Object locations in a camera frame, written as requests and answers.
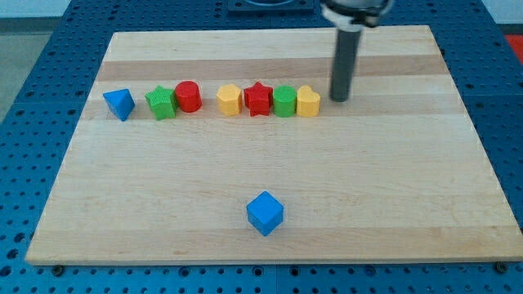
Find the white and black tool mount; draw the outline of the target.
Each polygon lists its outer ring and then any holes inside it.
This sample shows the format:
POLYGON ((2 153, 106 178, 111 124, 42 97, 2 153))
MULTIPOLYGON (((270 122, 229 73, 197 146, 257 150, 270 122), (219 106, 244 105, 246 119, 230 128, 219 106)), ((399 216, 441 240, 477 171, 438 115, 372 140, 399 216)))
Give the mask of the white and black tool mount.
POLYGON ((374 28, 394 6, 394 0, 321 0, 322 16, 341 31, 374 28))

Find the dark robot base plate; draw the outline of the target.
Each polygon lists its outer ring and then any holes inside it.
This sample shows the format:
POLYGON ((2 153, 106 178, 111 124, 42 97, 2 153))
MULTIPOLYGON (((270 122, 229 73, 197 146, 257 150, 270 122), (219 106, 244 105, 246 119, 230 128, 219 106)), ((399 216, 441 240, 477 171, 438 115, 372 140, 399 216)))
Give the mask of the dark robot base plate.
POLYGON ((311 0, 226 0, 230 12, 313 11, 311 0))

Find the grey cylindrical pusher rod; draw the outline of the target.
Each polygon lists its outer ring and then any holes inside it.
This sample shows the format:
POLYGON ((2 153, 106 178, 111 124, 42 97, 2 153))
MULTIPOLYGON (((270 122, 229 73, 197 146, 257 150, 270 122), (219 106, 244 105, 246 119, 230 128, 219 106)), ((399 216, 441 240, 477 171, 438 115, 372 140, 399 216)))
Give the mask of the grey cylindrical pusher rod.
POLYGON ((351 91, 361 31, 338 29, 334 48, 329 96, 335 102, 346 102, 351 91))

